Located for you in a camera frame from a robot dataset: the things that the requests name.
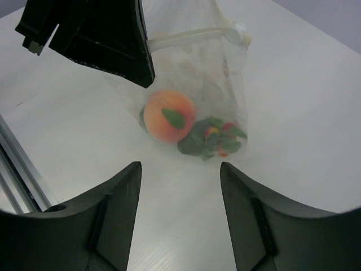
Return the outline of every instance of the peach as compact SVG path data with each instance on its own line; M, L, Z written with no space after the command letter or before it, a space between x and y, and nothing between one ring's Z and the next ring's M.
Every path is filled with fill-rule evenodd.
M144 108L144 123L159 141L177 143L192 129L196 108L188 96L175 90L151 94Z

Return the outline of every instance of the white table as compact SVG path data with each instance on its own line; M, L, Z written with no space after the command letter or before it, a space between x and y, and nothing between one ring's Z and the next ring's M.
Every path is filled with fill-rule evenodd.
M222 0L253 43L248 155L233 164L294 200L361 205L361 56L270 0ZM129 270L235 270L219 167L157 152L101 72L21 47L0 20L0 113L59 202L134 160L142 188Z

